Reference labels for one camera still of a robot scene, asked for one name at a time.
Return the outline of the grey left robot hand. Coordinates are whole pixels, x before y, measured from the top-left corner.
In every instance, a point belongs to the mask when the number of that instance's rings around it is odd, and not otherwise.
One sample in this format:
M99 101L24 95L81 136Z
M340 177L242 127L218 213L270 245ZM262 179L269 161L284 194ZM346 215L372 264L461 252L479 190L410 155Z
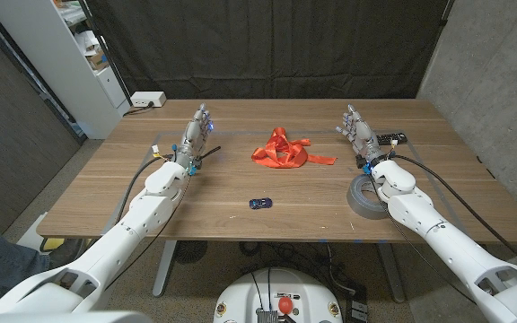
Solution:
M176 152L175 162L187 168L199 159L205 150L206 139L212 130L210 112L201 103L193 118L188 122Z

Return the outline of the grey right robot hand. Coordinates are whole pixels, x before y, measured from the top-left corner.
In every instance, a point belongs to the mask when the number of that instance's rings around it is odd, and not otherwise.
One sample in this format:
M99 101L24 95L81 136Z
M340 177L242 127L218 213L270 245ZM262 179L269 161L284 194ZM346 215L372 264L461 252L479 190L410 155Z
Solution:
M347 105L343 126L336 127L336 131L351 143L358 169L367 164L373 167L385 159L386 153L380 148L376 134L352 104Z

